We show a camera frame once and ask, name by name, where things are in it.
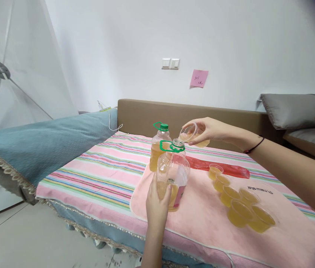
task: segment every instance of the teal blanket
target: teal blanket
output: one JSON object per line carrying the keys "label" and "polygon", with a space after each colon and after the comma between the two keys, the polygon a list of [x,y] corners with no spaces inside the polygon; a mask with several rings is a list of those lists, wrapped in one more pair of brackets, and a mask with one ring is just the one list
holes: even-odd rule
{"label": "teal blanket", "polygon": [[101,143],[117,129],[117,109],[0,130],[0,166],[34,188],[47,175]]}

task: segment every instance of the pink sticky note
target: pink sticky note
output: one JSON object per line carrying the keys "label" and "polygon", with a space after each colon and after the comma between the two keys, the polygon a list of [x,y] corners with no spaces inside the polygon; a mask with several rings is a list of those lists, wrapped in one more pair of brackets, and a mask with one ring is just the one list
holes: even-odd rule
{"label": "pink sticky note", "polygon": [[208,71],[193,70],[191,86],[204,87]]}

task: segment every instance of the bracelet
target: bracelet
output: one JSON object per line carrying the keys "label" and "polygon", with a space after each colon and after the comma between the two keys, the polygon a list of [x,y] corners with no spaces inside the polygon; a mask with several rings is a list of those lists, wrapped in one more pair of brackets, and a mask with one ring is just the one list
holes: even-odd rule
{"label": "bracelet", "polygon": [[256,146],[254,146],[252,149],[250,149],[250,150],[245,150],[245,151],[244,151],[245,154],[250,154],[254,149],[256,149],[256,148],[264,141],[264,137],[263,137],[263,136],[260,136],[260,137],[263,138],[263,139],[261,140],[261,142],[258,143]]}

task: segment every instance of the green bottle handle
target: green bottle handle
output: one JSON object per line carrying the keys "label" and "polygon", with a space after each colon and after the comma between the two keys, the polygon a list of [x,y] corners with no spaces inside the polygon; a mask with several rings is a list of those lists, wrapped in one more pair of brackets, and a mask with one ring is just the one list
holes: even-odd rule
{"label": "green bottle handle", "polygon": [[[170,145],[170,149],[171,149],[171,150],[165,150],[165,149],[162,147],[162,143],[163,143],[163,142],[171,143],[171,145]],[[180,150],[177,149],[177,148],[172,148],[172,141],[161,140],[161,141],[160,141],[160,150],[161,150],[161,151],[171,151],[171,152],[174,152],[174,153],[179,153],[179,152],[181,152],[181,151],[184,151],[185,148],[183,147],[183,148],[181,148]]]}
{"label": "green bottle handle", "polygon": [[157,128],[158,130],[162,131],[162,129],[161,129],[161,128],[158,128],[158,127],[156,126],[156,124],[162,124],[162,123],[161,123],[161,122],[156,122],[155,124],[153,124],[155,128]]}

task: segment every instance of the wall switch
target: wall switch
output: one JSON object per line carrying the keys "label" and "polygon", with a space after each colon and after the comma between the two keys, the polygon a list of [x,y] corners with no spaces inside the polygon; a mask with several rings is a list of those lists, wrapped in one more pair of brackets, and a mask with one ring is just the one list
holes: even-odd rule
{"label": "wall switch", "polygon": [[167,59],[167,58],[162,59],[162,69],[170,68],[170,60],[171,59]]}
{"label": "wall switch", "polygon": [[180,66],[180,59],[171,59],[171,70],[178,70]]}

